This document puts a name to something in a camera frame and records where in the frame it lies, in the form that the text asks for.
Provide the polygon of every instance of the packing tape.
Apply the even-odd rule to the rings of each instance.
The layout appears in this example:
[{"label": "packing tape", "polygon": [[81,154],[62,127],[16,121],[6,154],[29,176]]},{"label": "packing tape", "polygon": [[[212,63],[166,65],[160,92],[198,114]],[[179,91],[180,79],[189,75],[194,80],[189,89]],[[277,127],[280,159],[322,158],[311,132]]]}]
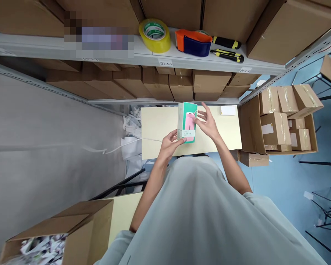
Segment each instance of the packing tape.
[{"label": "packing tape", "polygon": [[166,24],[158,19],[146,19],[139,25],[139,33],[145,46],[154,53],[170,49],[170,34]]}]

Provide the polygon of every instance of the white paper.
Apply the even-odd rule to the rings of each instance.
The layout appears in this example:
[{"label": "white paper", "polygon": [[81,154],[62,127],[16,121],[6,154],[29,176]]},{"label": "white paper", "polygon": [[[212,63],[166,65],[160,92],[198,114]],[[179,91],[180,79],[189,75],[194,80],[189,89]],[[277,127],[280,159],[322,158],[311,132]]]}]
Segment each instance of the white paper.
[{"label": "white paper", "polygon": [[292,146],[298,146],[296,134],[291,134],[291,142],[292,142]]},{"label": "white paper", "polygon": [[267,124],[267,125],[264,125],[264,126],[261,126],[261,130],[262,130],[262,135],[273,133],[272,123]]}]

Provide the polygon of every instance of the cardboard sheet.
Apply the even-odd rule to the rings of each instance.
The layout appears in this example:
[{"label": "cardboard sheet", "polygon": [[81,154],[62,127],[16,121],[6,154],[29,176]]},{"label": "cardboard sheet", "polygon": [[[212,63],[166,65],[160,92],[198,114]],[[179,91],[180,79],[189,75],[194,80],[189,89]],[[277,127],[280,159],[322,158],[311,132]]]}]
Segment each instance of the cardboard sheet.
[{"label": "cardboard sheet", "polygon": [[[221,106],[209,106],[216,121],[218,131],[229,150],[241,149],[238,110],[234,116],[221,116]],[[142,137],[162,140],[168,133],[177,128],[178,107],[144,107],[142,113]],[[142,159],[157,158],[161,143],[142,140]],[[193,144],[181,145],[173,156],[191,155],[196,153],[216,152],[213,141],[196,126],[196,141]]]}]

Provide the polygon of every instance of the person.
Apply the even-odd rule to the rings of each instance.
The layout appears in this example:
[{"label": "person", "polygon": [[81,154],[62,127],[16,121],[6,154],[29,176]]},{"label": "person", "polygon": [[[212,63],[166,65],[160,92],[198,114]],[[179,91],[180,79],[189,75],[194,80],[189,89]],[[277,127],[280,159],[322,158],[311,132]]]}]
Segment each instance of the person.
[{"label": "person", "polygon": [[130,230],[118,234],[96,265],[326,264],[269,198],[253,194],[202,105],[206,111],[194,122],[215,143],[228,182],[206,156],[181,157],[167,167],[186,141],[170,132]]}]

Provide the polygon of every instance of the label sticker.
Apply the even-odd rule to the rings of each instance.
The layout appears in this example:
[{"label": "label sticker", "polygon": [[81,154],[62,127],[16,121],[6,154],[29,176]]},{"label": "label sticker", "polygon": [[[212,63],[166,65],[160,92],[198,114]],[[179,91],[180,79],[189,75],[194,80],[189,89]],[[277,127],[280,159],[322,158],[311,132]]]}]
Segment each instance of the label sticker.
[{"label": "label sticker", "polygon": [[273,133],[272,123],[267,124],[267,125],[264,125],[264,126],[261,126],[261,130],[262,130],[262,135]]}]

